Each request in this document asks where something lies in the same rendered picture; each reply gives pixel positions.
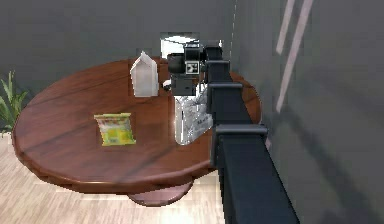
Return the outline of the green house plant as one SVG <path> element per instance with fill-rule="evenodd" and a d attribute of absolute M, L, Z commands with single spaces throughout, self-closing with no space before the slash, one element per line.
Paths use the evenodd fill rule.
<path fill-rule="evenodd" d="M 15 71 L 8 73 L 8 79 L 0 78 L 1 87 L 5 93 L 5 98 L 0 95 L 0 121 L 4 126 L 0 128 L 1 134 L 11 132 L 18 116 L 23 109 L 23 101 L 28 92 L 21 90 L 18 92 L 14 85 Z"/>

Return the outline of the white carton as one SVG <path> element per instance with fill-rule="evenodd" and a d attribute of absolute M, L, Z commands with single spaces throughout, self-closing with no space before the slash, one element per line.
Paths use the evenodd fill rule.
<path fill-rule="evenodd" d="M 144 51 L 135 60 L 130 75 L 135 97 L 157 96 L 159 91 L 159 80 L 157 63 Z"/>

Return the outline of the round brown wooden table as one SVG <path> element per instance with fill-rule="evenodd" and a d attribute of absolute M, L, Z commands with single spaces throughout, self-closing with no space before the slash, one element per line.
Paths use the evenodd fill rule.
<path fill-rule="evenodd" d="M 20 162 L 39 179 L 80 193 L 126 195 L 145 206 L 181 199 L 212 172 L 211 135 L 175 141 L 174 98 L 136 98 L 125 59 L 67 76 L 22 110 L 12 140 Z M 133 145 L 105 147 L 95 115 L 128 112 Z"/>

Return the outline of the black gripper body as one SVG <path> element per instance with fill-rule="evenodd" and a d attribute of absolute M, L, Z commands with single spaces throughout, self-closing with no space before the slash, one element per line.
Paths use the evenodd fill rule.
<path fill-rule="evenodd" d="M 171 92 L 174 96 L 194 96 L 196 94 L 196 75 L 186 73 L 183 53 L 167 55 L 168 72 L 171 79 Z"/>

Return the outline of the yellow green snack packet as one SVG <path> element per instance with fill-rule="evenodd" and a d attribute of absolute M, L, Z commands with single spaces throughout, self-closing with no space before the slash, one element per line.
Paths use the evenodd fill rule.
<path fill-rule="evenodd" d="M 130 123 L 130 113 L 95 115 L 103 146 L 135 144 Z"/>

